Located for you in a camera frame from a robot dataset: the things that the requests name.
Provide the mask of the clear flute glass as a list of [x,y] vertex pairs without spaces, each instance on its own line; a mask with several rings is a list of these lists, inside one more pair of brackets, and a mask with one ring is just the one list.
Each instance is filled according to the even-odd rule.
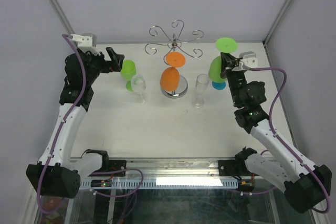
[[209,84],[209,77],[206,74],[199,74],[196,78],[195,93],[192,98],[192,106],[201,108],[204,105],[204,93]]

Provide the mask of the orange plastic wine glass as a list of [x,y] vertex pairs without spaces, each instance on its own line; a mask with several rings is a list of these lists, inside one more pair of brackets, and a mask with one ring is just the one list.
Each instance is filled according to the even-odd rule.
[[169,52],[165,60],[169,65],[161,75],[160,86],[165,91],[175,91],[180,81],[178,68],[185,65],[185,57],[179,52]]

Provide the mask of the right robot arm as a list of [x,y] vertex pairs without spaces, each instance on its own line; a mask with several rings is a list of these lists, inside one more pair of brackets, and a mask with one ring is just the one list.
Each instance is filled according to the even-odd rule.
[[278,188],[289,205],[298,213],[305,213],[322,201],[326,201],[326,214],[330,211],[332,173],[326,165],[317,166],[293,147],[276,130],[272,122],[272,112],[266,113],[262,103],[266,102],[265,83],[247,82],[246,71],[262,71],[257,58],[243,56],[236,58],[229,53],[221,53],[220,77],[226,78],[233,105],[236,122],[248,134],[258,140],[277,164],[270,162],[251,148],[236,155],[235,171],[240,175],[255,173]]

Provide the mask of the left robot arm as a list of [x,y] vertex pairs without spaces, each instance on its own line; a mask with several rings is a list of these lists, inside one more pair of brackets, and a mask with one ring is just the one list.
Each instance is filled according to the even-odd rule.
[[26,175],[40,196],[74,198],[80,182],[96,173],[106,175],[110,170],[107,151],[87,150],[83,159],[71,163],[70,157],[79,126],[86,116],[94,91],[92,85],[102,73],[119,72],[124,55],[106,48],[105,60],[99,52],[77,49],[65,59],[65,85],[60,95],[57,122],[43,155],[37,164],[30,164]]

